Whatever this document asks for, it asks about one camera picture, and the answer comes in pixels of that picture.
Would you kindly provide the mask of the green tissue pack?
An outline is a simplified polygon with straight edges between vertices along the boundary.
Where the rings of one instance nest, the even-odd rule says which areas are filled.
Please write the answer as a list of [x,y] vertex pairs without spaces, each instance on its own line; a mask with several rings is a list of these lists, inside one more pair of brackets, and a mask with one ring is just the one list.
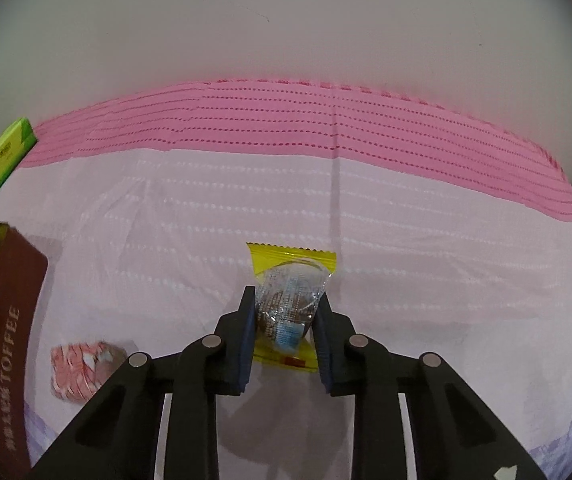
[[13,122],[0,136],[0,188],[37,143],[28,118]]

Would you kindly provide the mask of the maroon gold toffee tin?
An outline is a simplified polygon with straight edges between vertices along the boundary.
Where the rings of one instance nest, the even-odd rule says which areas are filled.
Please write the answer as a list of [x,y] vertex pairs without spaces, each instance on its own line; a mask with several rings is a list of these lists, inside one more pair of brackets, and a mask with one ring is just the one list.
[[28,342],[48,259],[17,229],[0,222],[0,471],[22,479],[31,469],[24,422]]

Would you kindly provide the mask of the yellow clear candy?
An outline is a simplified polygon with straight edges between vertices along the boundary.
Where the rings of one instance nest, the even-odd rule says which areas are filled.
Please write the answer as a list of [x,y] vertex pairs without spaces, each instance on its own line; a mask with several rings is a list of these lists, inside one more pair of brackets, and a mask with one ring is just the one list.
[[307,333],[336,272],[337,255],[260,243],[247,247],[255,277],[254,359],[289,370],[315,372],[316,352]]

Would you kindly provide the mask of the pink patterned candy box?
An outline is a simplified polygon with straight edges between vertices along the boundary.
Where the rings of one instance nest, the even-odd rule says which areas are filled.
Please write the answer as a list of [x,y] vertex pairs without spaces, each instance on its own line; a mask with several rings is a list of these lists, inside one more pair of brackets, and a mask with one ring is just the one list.
[[125,360],[122,349],[104,341],[54,347],[50,350],[51,391],[61,400],[85,403]]

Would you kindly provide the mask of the pink purple checked tablecloth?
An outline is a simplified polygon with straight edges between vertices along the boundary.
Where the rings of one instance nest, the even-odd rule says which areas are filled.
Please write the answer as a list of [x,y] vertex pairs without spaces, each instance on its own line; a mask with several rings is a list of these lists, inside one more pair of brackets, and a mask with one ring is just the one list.
[[59,344],[164,356],[253,280],[252,243],[329,250],[328,296],[441,354],[551,479],[572,471],[572,187],[536,144],[440,107],[284,81],[179,84],[47,120],[0,221],[48,257],[30,343],[37,460],[76,414]]

